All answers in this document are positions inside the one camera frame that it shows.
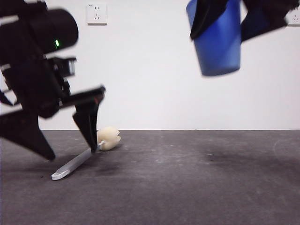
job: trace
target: green led light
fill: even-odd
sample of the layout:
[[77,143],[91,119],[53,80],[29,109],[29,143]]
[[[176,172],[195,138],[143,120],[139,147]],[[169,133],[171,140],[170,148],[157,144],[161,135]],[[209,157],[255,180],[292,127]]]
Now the green led light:
[[56,47],[59,47],[60,46],[60,42],[58,40],[55,40],[55,45],[56,45]]

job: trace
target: blue cup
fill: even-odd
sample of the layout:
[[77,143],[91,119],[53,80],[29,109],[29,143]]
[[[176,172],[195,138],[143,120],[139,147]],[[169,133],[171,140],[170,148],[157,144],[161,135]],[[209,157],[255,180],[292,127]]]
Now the blue cup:
[[[197,0],[187,5],[192,27]],[[240,0],[229,0],[226,11],[194,40],[200,68],[204,76],[228,74],[240,69]]]

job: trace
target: concrete floor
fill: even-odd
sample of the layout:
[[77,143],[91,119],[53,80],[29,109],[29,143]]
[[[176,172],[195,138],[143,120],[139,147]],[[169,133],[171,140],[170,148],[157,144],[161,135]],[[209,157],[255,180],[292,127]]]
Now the concrete floor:
[[87,148],[45,132],[49,163],[1,140],[2,225],[299,225],[300,131],[122,131],[69,177]]

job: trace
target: wall socket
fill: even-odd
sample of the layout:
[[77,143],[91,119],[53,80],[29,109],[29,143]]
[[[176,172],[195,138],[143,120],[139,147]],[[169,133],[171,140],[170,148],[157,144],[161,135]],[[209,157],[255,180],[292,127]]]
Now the wall socket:
[[300,25],[300,7],[295,8],[286,15],[287,24],[290,26]]
[[86,6],[87,24],[107,24],[107,4],[88,4]]

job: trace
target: white wall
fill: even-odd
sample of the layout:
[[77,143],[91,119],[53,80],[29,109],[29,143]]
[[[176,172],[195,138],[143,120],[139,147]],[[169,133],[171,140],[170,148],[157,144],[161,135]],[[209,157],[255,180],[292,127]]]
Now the white wall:
[[[201,76],[185,7],[188,0],[107,0],[108,25],[87,26],[94,1],[48,0],[79,26],[73,92],[103,83],[98,127],[119,129],[299,129],[300,28],[242,45],[239,72]],[[76,129],[74,108],[41,120],[42,129]]]

